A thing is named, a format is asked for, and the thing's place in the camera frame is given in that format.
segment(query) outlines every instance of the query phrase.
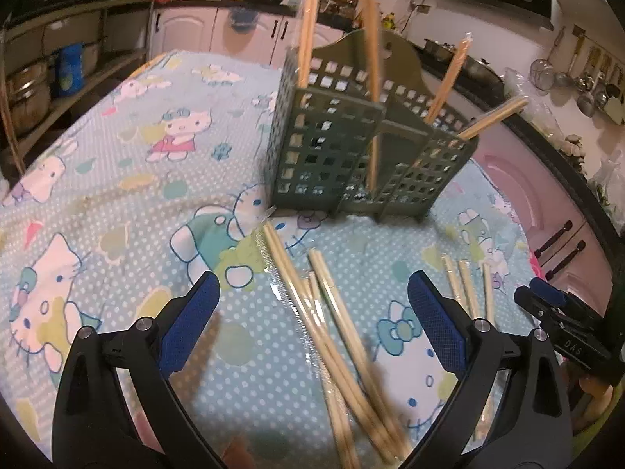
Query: utensil rack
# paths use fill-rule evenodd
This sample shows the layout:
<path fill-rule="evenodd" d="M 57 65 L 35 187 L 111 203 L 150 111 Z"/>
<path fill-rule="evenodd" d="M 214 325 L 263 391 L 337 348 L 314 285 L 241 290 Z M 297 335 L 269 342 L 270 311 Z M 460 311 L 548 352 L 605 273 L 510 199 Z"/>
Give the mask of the utensil rack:
<path fill-rule="evenodd" d="M 469 160 L 478 139 L 457 136 L 467 119 L 444 105 L 432 126 L 434 96 L 414 47 L 382 32 L 380 102 L 366 91 L 363 30 L 313 51 L 309 85 L 297 87 L 297 53 L 287 55 L 265 169 L 278 208 L 424 217 Z M 380 137 L 378 188 L 366 189 L 368 144 Z"/>

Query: table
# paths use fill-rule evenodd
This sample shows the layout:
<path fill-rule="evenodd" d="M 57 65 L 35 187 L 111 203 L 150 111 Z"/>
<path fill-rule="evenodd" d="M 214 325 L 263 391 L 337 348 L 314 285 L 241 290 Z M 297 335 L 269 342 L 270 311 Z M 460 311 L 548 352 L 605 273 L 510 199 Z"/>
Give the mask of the table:
<path fill-rule="evenodd" d="M 262 164 L 279 75 L 214 54 L 163 55 L 80 118 L 3 201 L 0 392 L 46 455 L 80 325 L 126 329 L 210 269 L 220 305 L 170 379 L 186 411 L 217 452 L 235 435 L 248 440 L 261 469 L 339 467 L 316 356 L 274 294 L 254 240 L 269 208 Z M 455 378 L 408 306 L 413 271 L 451 296 L 440 255 L 470 260 L 483 307 L 486 260 L 499 329 L 533 327 L 513 293 L 537 265 L 510 204 L 472 162 L 420 224 L 314 211 L 272 220 L 301 272 L 308 248 L 323 252 L 415 444 Z M 121 383 L 141 423 L 126 373 Z M 362 466 L 380 467 L 353 428 Z"/>

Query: plastic bag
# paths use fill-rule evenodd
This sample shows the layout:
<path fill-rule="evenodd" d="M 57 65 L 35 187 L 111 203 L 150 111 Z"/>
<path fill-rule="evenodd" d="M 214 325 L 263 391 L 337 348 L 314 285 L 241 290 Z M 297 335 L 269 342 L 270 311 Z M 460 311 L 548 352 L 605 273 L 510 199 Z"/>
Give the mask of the plastic bag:
<path fill-rule="evenodd" d="M 602 159 L 601 167 L 588 182 L 619 234 L 625 226 L 625 176 L 620 159 L 620 150 Z"/>
<path fill-rule="evenodd" d="M 529 104 L 519 113 L 520 116 L 543 134 L 553 147 L 559 149 L 564 142 L 564 134 L 551 113 L 551 109 L 540 101 L 536 89 L 522 74 L 507 68 L 504 75 L 504 96 L 512 98 L 517 95 L 529 97 Z"/>

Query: chopstick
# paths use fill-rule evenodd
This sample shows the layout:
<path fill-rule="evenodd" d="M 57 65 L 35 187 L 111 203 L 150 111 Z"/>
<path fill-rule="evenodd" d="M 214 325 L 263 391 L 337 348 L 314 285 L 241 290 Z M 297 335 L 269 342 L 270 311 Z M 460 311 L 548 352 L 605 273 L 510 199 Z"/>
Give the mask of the chopstick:
<path fill-rule="evenodd" d="M 301 33 L 299 35 L 298 50 L 298 88 L 308 86 L 308 77 L 313 59 L 314 27 L 317 23 L 319 0 L 304 0 L 302 13 Z"/>
<path fill-rule="evenodd" d="M 495 303 L 493 301 L 493 281 L 491 280 L 491 266 L 488 263 L 482 263 L 482 279 L 484 281 L 484 316 L 486 320 L 495 325 Z M 494 411 L 493 397 L 489 394 L 482 414 L 475 427 L 474 437 L 476 440 L 483 439 L 488 434 L 493 423 Z"/>
<path fill-rule="evenodd" d="M 367 81 L 371 102 L 379 102 L 382 94 L 380 79 L 380 19 L 377 14 L 375 0 L 362 0 L 362 17 L 364 24 L 364 42 L 367 53 Z M 373 136 L 369 149 L 369 165 L 367 169 L 367 188 L 373 192 L 377 186 L 377 168 L 379 164 L 379 136 Z"/>
<path fill-rule="evenodd" d="M 497 109 L 493 109 L 489 111 L 485 115 L 483 115 L 479 120 L 475 121 L 473 125 L 464 129 L 458 137 L 462 139 L 471 139 L 485 128 L 490 127 L 494 123 L 498 123 L 502 120 L 505 120 L 510 115 L 519 112 L 529 102 L 529 97 L 525 97 L 523 95 L 519 97 L 515 97 L 507 101 L 505 104 L 501 104 Z"/>
<path fill-rule="evenodd" d="M 471 46 L 471 42 L 473 42 L 471 34 L 467 34 L 467 36 L 460 41 L 454 57 L 449 64 L 447 72 L 445 72 L 445 77 L 443 77 L 443 81 L 438 87 L 438 91 L 436 92 L 436 96 L 434 97 L 432 106 L 430 107 L 426 117 L 423 120 L 428 125 L 434 123 L 434 120 L 436 120 L 436 117 L 443 108 L 443 105 L 445 104 L 445 101 L 449 96 L 449 92 L 451 92 L 451 89 L 454 87 L 455 80 L 462 70 L 464 62 L 469 54 L 469 47 Z"/>
<path fill-rule="evenodd" d="M 323 254 L 316 249 L 308 251 L 308 259 L 312 264 L 317 279 L 320 281 L 332 312 L 332 317 L 348 348 L 364 389 L 373 402 L 373 407 L 381 418 L 382 423 L 391 434 L 400 454 L 405 459 L 413 451 L 412 446 L 408 442 L 405 431 L 399 425 L 396 416 L 388 405 L 388 400 L 385 399 L 378 382 L 371 372 L 371 363 L 367 351 L 358 335 L 354 322 L 349 317 L 348 309 L 332 279 L 326 260 L 323 258 Z"/>
<path fill-rule="evenodd" d="M 317 277 L 314 272 L 311 271 L 308 274 L 308 279 L 304 280 L 304 284 L 306 283 L 309 284 L 312 298 L 314 299 L 314 307 L 323 325 L 323 330 L 327 331 L 326 320 L 321 308 L 321 291 L 319 290 Z M 355 451 L 354 437 L 349 425 L 345 399 L 333 382 L 332 377 L 330 377 L 330 373 L 327 371 L 323 361 L 320 361 L 320 370 L 321 385 L 326 397 L 327 412 L 330 416 L 330 426 L 332 426 L 332 432 L 334 433 L 334 441 L 336 442 L 341 467 L 343 469 L 359 469 L 360 460 Z"/>
<path fill-rule="evenodd" d="M 495 325 L 495 301 L 493 300 L 493 280 L 491 279 L 491 266 L 482 263 L 482 277 L 484 279 L 484 316 L 486 320 Z"/>
<path fill-rule="evenodd" d="M 469 261 L 458 261 L 458 268 L 460 268 L 460 277 L 462 278 L 462 283 L 464 284 L 464 292 L 469 299 L 469 315 L 471 316 L 471 319 L 479 318 L 479 304 L 477 303 L 477 294 L 475 293 L 473 278 L 471 278 Z"/>
<path fill-rule="evenodd" d="M 394 459 L 393 443 L 384 425 L 380 423 L 376 412 L 373 410 L 354 376 L 339 354 L 332 339 L 320 329 L 321 322 L 314 309 L 307 308 L 304 303 L 310 304 L 310 298 L 306 297 L 305 288 L 299 279 L 293 263 L 288 258 L 282 242 L 276 234 L 271 223 L 266 222 L 262 228 L 267 247 L 276 263 L 276 267 L 282 277 L 289 295 L 295 303 L 302 322 L 311 336 L 312 342 L 317 348 L 321 359 L 326 364 L 336 386 L 341 390 L 345 401 L 354 413 L 354 417 L 362 426 L 362 429 L 370 437 L 371 442 L 379 451 L 382 458 L 388 462 Z"/>
<path fill-rule="evenodd" d="M 447 254 L 442 254 L 441 260 L 443 261 L 443 265 L 445 265 L 445 270 L 447 271 L 447 278 L 449 280 L 449 286 L 451 287 L 451 293 L 454 295 L 455 300 L 460 304 L 464 311 L 470 315 L 467 300 L 460 288 L 460 280 L 455 272 L 454 262 Z"/>

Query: cabinet handle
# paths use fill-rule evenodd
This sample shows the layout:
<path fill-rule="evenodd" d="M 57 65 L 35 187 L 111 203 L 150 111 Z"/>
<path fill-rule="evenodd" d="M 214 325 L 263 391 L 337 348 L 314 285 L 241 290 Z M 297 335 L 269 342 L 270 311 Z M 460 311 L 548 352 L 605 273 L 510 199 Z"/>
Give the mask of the cabinet handle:
<path fill-rule="evenodd" d="M 545 242 L 545 245 L 534 252 L 535 257 L 538 259 L 545 250 L 551 247 L 564 233 L 570 231 L 571 229 L 573 229 L 573 222 L 567 220 L 562 228 Z"/>
<path fill-rule="evenodd" d="M 545 273 L 545 278 L 547 279 L 547 282 L 554 278 L 556 273 L 558 273 L 561 269 L 567 266 L 575 258 L 575 256 L 577 256 L 577 254 L 579 254 L 585 248 L 586 242 L 584 240 L 580 241 L 575 247 L 575 250 L 573 250 L 573 252 L 571 252 L 559 264 L 557 264 L 554 269 L 549 270 Z"/>

